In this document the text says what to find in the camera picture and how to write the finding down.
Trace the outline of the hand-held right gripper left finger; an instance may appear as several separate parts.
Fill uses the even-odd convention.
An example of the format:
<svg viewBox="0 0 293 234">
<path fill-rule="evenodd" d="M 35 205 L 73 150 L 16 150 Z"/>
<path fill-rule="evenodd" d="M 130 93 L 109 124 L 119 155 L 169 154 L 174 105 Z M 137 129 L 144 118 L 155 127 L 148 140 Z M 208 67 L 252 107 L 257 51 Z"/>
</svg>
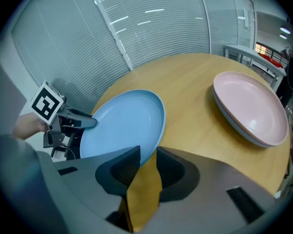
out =
<svg viewBox="0 0 293 234">
<path fill-rule="evenodd" d="M 126 194 L 140 168 L 140 147 L 54 163 L 77 198 L 106 222 L 133 231 Z"/>
</svg>

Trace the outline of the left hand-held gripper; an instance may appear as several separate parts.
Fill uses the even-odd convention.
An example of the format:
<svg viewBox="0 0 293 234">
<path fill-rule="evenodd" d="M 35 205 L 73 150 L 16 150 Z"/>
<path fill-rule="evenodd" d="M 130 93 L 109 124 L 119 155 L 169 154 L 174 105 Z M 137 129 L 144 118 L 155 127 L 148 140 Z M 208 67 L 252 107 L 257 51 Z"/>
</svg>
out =
<svg viewBox="0 0 293 234">
<path fill-rule="evenodd" d="M 62 146 L 65 134 L 64 127 L 76 129 L 92 128 L 97 120 L 92 115 L 75 108 L 65 107 L 66 98 L 61 95 L 48 81 L 44 81 L 30 101 L 33 113 L 46 123 L 48 130 L 43 135 L 43 147 L 51 148 L 50 156 L 56 152 L 65 152 Z"/>
</svg>

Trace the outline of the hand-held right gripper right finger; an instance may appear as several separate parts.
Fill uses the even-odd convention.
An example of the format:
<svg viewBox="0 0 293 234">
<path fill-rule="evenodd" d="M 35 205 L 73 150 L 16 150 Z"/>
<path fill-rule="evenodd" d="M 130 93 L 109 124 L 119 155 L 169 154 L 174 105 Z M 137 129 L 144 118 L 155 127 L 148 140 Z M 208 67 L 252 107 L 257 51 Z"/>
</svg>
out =
<svg viewBox="0 0 293 234">
<path fill-rule="evenodd" d="M 157 169 L 163 189 L 145 234 L 229 234 L 275 204 L 266 189 L 216 159 L 160 147 Z"/>
</svg>

